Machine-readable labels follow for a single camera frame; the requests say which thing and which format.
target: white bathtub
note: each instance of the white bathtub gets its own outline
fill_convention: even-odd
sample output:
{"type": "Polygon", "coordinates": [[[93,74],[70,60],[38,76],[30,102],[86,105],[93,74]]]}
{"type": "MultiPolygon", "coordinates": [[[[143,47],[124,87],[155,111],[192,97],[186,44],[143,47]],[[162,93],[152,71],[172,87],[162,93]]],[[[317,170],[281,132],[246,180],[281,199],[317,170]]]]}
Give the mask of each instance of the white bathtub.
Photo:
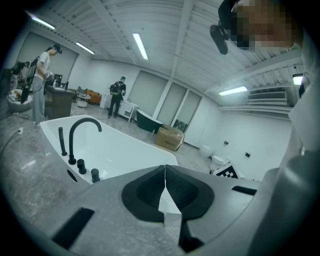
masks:
{"type": "MultiPolygon", "coordinates": [[[[70,165],[68,160],[69,132],[72,125],[82,118],[93,117],[78,115],[40,123],[46,154],[54,158],[55,170],[69,189],[75,193],[93,184],[91,170],[94,168],[99,170],[100,179],[104,180],[149,167],[178,165],[176,157],[170,152],[135,139],[100,121],[98,122],[102,127],[102,132],[98,132],[94,123],[84,122],[75,129],[73,135],[74,157],[76,160],[83,159],[87,169],[86,174],[81,175],[77,164],[70,165]],[[64,145],[68,153],[66,156],[61,155],[59,127],[63,128],[64,145]],[[74,175],[76,181],[71,178],[67,170],[74,175]]],[[[179,213],[177,207],[175,205],[173,207],[173,200],[166,189],[162,195],[161,205],[165,201],[168,206],[161,206],[161,209],[165,211],[165,208],[174,208],[174,213],[179,213]]]]}

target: floor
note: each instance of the floor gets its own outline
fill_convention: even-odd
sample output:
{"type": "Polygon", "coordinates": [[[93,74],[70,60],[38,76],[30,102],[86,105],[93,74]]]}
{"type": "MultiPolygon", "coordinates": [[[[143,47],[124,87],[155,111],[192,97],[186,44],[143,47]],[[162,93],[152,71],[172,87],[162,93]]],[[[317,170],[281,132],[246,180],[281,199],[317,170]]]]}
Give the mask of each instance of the floor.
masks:
{"type": "MultiPolygon", "coordinates": [[[[0,158],[1,188],[14,212],[34,224],[40,230],[52,209],[62,208],[74,194],[53,171],[54,162],[45,155],[39,127],[33,126],[31,110],[24,113],[7,113],[6,100],[0,100],[0,149],[8,139],[23,127],[23,134],[15,133],[0,158]]],[[[90,115],[105,124],[118,129],[134,138],[152,144],[154,134],[138,128],[135,122],[128,123],[120,117],[107,119],[107,111],[96,105],[80,108],[72,103],[72,115],[90,115]]],[[[177,152],[172,152],[178,165],[199,172],[209,173],[209,159],[204,159],[198,150],[182,145],[177,152]]],[[[167,233],[178,243],[179,227],[167,227],[167,233]]]]}

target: man in white shirt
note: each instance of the man in white shirt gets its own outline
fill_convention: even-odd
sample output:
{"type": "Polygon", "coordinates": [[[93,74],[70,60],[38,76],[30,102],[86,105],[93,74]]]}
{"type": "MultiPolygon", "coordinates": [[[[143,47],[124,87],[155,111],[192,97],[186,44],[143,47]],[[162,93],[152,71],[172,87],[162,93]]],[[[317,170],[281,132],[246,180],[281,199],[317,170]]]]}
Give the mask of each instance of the man in white shirt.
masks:
{"type": "Polygon", "coordinates": [[[62,53],[61,46],[59,44],[54,44],[49,47],[45,52],[43,52],[36,64],[36,71],[32,81],[32,92],[33,92],[33,102],[32,102],[32,123],[34,125],[39,125],[40,122],[45,119],[44,110],[44,90],[45,81],[52,76],[49,71],[50,57],[55,56],[57,53],[62,53]]]}

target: faucet handle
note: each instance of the faucet handle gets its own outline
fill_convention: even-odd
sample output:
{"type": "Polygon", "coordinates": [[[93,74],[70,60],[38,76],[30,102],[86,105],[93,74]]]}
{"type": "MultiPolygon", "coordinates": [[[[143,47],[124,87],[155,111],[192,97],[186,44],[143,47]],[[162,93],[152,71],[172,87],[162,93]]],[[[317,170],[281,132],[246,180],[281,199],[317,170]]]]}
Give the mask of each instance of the faucet handle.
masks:
{"type": "Polygon", "coordinates": [[[77,162],[76,162],[76,166],[79,168],[79,173],[80,174],[86,174],[87,173],[87,169],[86,169],[86,166],[85,166],[85,160],[83,159],[79,159],[77,162]]]}
{"type": "Polygon", "coordinates": [[[99,177],[99,170],[94,168],[91,170],[91,177],[92,177],[92,182],[96,183],[100,181],[100,177],[99,177]]]}

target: orange sofa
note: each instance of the orange sofa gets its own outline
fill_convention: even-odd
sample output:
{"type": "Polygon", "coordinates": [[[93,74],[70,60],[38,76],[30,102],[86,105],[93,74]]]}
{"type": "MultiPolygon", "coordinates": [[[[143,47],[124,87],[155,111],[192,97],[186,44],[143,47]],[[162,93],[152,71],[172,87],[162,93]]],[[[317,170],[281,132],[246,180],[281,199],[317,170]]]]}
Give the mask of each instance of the orange sofa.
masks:
{"type": "Polygon", "coordinates": [[[89,95],[91,98],[88,100],[90,104],[99,104],[101,101],[101,94],[92,91],[92,90],[86,90],[86,95],[89,95]]]}

